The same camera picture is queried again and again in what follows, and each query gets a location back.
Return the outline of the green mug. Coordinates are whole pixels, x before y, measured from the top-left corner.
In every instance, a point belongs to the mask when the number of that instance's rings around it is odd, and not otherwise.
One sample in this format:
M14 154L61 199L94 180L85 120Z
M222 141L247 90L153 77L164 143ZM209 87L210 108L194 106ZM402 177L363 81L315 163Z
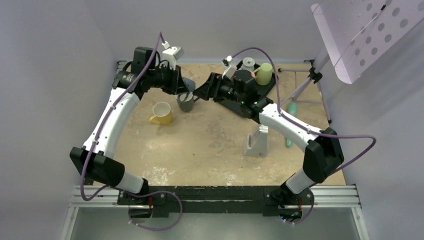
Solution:
M263 63L260 67L256 68L253 73L255 74L256 83L261 86L266 86L270 83L274 69L270 63Z

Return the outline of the yellow mug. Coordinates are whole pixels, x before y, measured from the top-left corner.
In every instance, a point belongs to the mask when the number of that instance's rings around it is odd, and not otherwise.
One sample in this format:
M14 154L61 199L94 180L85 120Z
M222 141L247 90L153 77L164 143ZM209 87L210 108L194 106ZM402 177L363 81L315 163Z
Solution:
M172 108L167 102L158 102L152 108L149 122L155 125L169 125L173 121Z

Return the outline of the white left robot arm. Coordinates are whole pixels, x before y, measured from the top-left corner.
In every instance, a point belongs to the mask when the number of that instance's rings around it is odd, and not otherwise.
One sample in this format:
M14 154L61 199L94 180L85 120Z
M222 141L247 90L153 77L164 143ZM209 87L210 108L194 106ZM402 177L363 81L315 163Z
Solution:
M158 88L169 95L192 90L177 65L183 55L179 46L167 46L162 53L149 47L135 48L133 60L115 75L108 103L92 134L81 147L70 151L70 159L83 180L130 192L130 199L138 205L148 201L147 180L114 160L115 148L132 111L149 89Z

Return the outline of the grey-blue ceramic mug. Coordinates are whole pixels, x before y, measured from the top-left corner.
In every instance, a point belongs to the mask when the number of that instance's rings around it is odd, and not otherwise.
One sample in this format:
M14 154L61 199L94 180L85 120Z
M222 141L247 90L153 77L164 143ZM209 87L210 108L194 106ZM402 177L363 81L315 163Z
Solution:
M181 111L190 112L195 104L194 94L192 92L185 92L175 96L178 107Z

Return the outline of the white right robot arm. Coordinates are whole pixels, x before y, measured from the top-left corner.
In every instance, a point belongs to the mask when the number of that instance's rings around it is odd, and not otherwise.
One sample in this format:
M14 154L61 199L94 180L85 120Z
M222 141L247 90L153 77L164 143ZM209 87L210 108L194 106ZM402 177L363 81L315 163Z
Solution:
M321 130L281 110L270 98L258 93L248 70L237 70L232 79L212 72L193 94L205 101L239 104L249 119L277 131L302 150L302 168L281 185L280 196L288 204L298 200L303 190L323 183L344 162L338 135L332 128Z

